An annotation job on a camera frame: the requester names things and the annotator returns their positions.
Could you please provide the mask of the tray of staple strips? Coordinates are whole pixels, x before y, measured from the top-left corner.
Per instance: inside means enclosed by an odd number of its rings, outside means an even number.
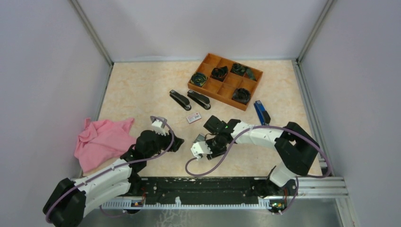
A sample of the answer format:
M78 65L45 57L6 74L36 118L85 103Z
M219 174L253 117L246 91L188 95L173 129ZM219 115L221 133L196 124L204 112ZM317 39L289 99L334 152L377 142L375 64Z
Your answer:
M197 137L196 137L196 139L195 139L195 143L196 142L201 142L201 141L205 141L206 140L206 136L204 135L204 134L202 134L202 133L200 133Z

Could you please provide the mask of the black stapler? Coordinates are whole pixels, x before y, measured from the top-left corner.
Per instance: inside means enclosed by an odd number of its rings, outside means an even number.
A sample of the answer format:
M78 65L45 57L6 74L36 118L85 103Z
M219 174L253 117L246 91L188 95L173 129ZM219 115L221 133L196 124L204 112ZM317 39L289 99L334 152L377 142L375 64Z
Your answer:
M209 110L211 108L210 99L207 96L202 95L198 92L195 92L194 90L191 90L191 89L188 90L187 96L190 99L192 99L194 102L199 104L205 110Z
M184 110L189 111L192 109L190 105L190 101L185 96L181 95L180 93L176 92L175 90L170 90L169 92L170 97L176 101Z

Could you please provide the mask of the blue stapler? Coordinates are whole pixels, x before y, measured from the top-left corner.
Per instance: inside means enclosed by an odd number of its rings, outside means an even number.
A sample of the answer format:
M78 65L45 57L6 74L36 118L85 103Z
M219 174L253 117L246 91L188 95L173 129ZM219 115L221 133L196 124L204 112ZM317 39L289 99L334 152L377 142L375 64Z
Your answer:
M257 100L253 104L256 113L258 115L259 121L261 125L269 125L271 121L271 117L265 107L263 106L262 102L260 100Z

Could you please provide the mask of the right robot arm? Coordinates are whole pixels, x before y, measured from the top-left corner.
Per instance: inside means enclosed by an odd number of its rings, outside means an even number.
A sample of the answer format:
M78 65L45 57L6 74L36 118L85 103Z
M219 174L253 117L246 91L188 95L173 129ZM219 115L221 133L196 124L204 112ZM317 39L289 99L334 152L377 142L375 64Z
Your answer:
M295 122L288 122L284 127L251 125L239 119L224 122L213 115L204 128L213 138L192 145L191 152L196 158L203 155L208 159L219 157L233 144L253 144L277 151L281 163L273 168L266 182L267 191L272 195L280 194L290 179L307 176L320 147Z

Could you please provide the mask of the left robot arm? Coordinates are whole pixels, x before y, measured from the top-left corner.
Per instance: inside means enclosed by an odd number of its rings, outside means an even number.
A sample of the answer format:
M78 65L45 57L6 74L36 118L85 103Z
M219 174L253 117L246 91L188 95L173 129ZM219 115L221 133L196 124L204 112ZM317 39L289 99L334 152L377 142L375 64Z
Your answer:
M58 182L43 207L45 220L56 227L76 227L92 210L114 197L135 196L142 189L138 173L163 152L176 152L184 143L172 131L143 131L128 150L109 166L83 178Z

